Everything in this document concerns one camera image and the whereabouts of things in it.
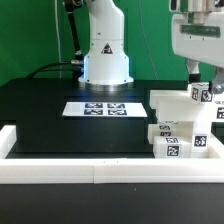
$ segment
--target black tabletop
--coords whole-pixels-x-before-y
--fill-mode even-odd
[[[117,97],[118,100],[135,98],[137,101],[140,100],[147,110],[149,89],[184,88],[186,88],[184,82],[139,81],[136,82],[134,91],[120,92],[113,97]],[[38,111],[38,108],[42,106],[45,106],[44,112],[47,116],[55,112],[54,120],[59,120],[60,124],[60,122],[67,122],[61,118],[62,108],[67,99],[75,98],[74,101],[78,101],[85,98],[95,101],[100,98],[102,101],[106,99],[108,101],[108,97],[107,93],[78,90],[71,80],[12,80],[0,88],[1,125],[15,123],[29,127],[31,121],[35,125],[37,114],[43,112],[42,109]],[[155,117],[150,115],[147,120],[143,120],[143,126],[145,122],[155,122],[154,119]],[[62,155],[61,152],[49,154],[16,150],[14,148],[14,152],[11,152],[12,158]],[[120,155],[126,153],[133,158],[147,157],[149,152],[150,149],[146,148],[144,151],[143,147],[141,155],[128,151],[116,153]],[[113,157],[113,152],[101,153],[102,156],[107,154]],[[77,152],[68,152],[65,157],[76,157],[74,154]],[[96,152],[83,154],[95,157]],[[224,222],[223,184],[18,184],[0,185],[0,195],[1,224],[219,224]]]

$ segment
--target white plastic frame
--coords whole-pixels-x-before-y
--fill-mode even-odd
[[[0,183],[224,182],[224,146],[212,136],[209,159],[6,159],[16,127],[0,131]]]

